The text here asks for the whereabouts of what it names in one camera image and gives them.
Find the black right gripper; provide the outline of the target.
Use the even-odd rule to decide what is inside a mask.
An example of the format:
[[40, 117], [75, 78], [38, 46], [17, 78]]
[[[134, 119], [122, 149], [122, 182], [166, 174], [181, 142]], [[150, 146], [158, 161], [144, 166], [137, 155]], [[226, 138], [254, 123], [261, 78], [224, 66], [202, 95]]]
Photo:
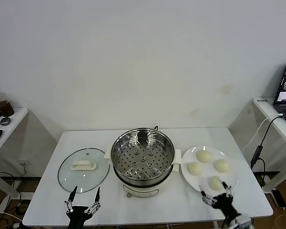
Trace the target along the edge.
[[221, 210], [227, 219], [235, 219], [240, 215], [240, 213], [238, 213], [232, 205], [232, 187], [227, 185], [224, 181], [222, 181], [222, 185], [225, 192], [216, 197], [206, 194], [203, 187], [200, 185], [199, 188], [202, 195], [202, 200], [205, 204], [212, 206], [212, 208]]

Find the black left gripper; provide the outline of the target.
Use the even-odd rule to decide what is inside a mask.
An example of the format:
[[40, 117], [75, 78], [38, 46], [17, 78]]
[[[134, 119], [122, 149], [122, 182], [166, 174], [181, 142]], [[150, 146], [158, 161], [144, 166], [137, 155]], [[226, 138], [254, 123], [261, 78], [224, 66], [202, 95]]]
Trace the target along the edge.
[[85, 221], [92, 218], [92, 214], [95, 214], [100, 208], [100, 187], [97, 189], [97, 193], [94, 199], [93, 204], [90, 207], [86, 206], [74, 206], [72, 205], [76, 191], [76, 186], [73, 191], [70, 193], [67, 200], [64, 201], [67, 211], [66, 215], [68, 216], [70, 222], [67, 229], [82, 229]]

